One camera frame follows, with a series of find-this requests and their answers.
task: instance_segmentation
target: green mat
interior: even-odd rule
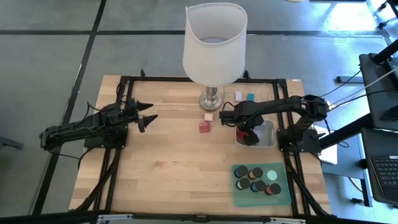
[[[278,195],[267,195],[265,192],[253,192],[250,188],[244,190],[238,190],[236,188],[236,182],[239,180],[234,175],[234,171],[239,166],[244,165],[249,170],[255,167],[260,167],[264,174],[269,170],[277,172],[278,178],[274,181],[264,180],[257,178],[256,180],[250,180],[253,183],[258,180],[264,180],[269,185],[277,183],[281,187],[281,192]],[[267,163],[267,164],[235,164],[231,168],[231,184],[234,193],[234,204],[237,207],[253,207],[253,206],[265,206],[265,205],[290,205],[292,199],[290,198],[289,187],[287,185],[287,178],[285,172],[285,165],[283,163]]]

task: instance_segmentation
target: lamp base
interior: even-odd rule
[[[205,111],[217,110],[223,102],[217,87],[206,87],[206,91],[200,95],[199,105]]]

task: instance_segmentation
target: circular puck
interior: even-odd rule
[[[262,192],[266,188],[266,183],[264,181],[259,180],[251,184],[251,190],[253,192]]]
[[[249,172],[249,170],[246,166],[239,166],[238,168],[236,168],[234,174],[235,174],[235,177],[241,178],[241,177],[247,175],[248,172]]]
[[[266,194],[267,195],[277,195],[280,193],[282,189],[280,188],[279,184],[271,184],[266,187]]]
[[[242,178],[236,182],[236,188],[239,190],[243,190],[250,187],[250,180],[247,178]]]
[[[276,178],[278,178],[278,174],[274,170],[270,170],[267,172],[267,178],[271,181],[274,181]]]
[[[253,170],[250,170],[248,177],[252,180],[256,178],[260,178],[262,176],[262,169],[259,167],[254,168]]]

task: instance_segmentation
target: concrete floor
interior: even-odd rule
[[[373,15],[382,0],[368,1],[230,2],[247,11],[248,30],[372,31],[376,27],[373,16],[392,15],[388,8]],[[184,7],[203,2],[212,1],[108,1],[99,30],[184,30]],[[99,5],[95,0],[0,1],[0,30],[91,30]],[[386,27],[392,39],[398,37],[394,26]],[[37,136],[45,127],[59,124],[87,40],[87,35],[0,35],[0,136],[25,144],[22,150],[0,150],[0,217],[29,213],[48,156]],[[336,76],[359,70],[359,54],[385,46],[382,36],[250,35],[246,68],[252,77],[301,79],[306,93],[321,95],[337,86]],[[104,74],[138,75],[143,68],[147,75],[185,76],[182,50],[182,35],[97,36],[71,121],[83,117],[87,101],[96,101]],[[327,99],[338,100],[362,87],[346,85]],[[367,111],[366,99],[357,100],[330,113],[329,124],[340,128]],[[79,156],[82,145],[82,141],[65,144],[62,153]],[[45,213],[67,211],[76,175],[76,160],[60,157]],[[325,181],[338,217],[396,222],[398,210],[387,205],[374,202],[373,208],[366,208],[349,202],[361,194],[346,177],[325,174]]]

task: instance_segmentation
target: red cube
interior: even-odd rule
[[[199,131],[201,133],[206,133],[210,131],[210,123],[208,121],[199,124]]]

